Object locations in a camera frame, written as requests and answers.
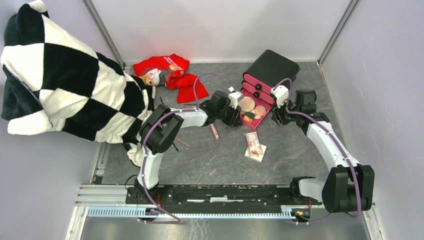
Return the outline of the large beige powder puff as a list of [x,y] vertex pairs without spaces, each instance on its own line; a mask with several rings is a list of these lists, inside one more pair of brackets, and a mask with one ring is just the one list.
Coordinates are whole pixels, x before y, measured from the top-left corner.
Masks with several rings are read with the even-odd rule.
[[252,112],[256,107],[255,100],[249,96],[245,96],[242,100],[238,102],[237,105],[241,108],[241,111],[243,113]]

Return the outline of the orange round sponge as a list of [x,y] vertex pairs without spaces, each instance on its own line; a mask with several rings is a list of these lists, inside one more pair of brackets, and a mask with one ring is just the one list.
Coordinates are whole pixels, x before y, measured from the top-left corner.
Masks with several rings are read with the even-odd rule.
[[262,118],[266,115],[267,109],[263,105],[257,105],[254,109],[255,112],[255,119]]

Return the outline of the black pink drawer organizer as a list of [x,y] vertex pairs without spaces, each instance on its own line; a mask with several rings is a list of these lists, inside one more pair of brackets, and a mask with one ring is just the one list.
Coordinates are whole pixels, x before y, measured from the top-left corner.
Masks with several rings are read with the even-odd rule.
[[294,81],[299,71],[300,66],[296,62],[270,49],[265,50],[243,73],[241,82],[241,93],[247,102],[254,102],[255,107],[262,106],[265,111],[251,122],[242,117],[244,126],[255,131],[275,103],[271,96],[272,88],[285,78]]

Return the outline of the small tan beauty sponge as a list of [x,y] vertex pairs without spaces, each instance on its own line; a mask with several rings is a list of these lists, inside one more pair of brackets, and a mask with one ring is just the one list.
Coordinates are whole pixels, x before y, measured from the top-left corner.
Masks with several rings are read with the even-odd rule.
[[250,118],[249,116],[247,116],[247,115],[244,115],[243,116],[243,120],[246,122],[246,123],[249,123],[249,124],[252,124],[252,122],[253,122],[253,119],[252,118]]

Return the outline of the green round mirror brush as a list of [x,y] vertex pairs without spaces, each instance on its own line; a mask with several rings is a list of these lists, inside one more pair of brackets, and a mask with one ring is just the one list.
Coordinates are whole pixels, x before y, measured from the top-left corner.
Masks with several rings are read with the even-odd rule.
[[256,114],[253,113],[253,112],[245,112],[244,115],[247,116],[250,119],[254,119],[255,116],[256,116]]

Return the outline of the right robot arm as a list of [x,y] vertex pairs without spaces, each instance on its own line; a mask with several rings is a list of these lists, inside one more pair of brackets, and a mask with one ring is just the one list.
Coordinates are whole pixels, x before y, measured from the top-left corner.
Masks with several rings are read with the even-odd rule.
[[278,124],[291,122],[313,142],[322,156],[328,175],[325,181],[315,177],[295,177],[289,189],[289,199],[302,204],[308,198],[323,203],[329,213],[368,211],[373,205],[375,172],[370,165],[356,160],[336,136],[329,118],[317,111],[314,90],[296,90],[291,101],[290,90],[278,86],[271,90],[274,104],[272,119]]

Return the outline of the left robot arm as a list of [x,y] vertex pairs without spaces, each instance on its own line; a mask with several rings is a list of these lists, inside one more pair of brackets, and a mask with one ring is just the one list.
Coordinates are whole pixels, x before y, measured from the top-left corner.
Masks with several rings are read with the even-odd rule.
[[159,105],[141,126],[139,153],[134,156],[135,165],[140,172],[134,181],[138,197],[145,204],[157,198],[159,168],[164,153],[171,147],[179,131],[189,127],[205,127],[220,120],[229,127],[241,123],[241,107],[238,105],[244,95],[240,91],[226,94],[217,90],[199,106],[186,109],[169,108]]

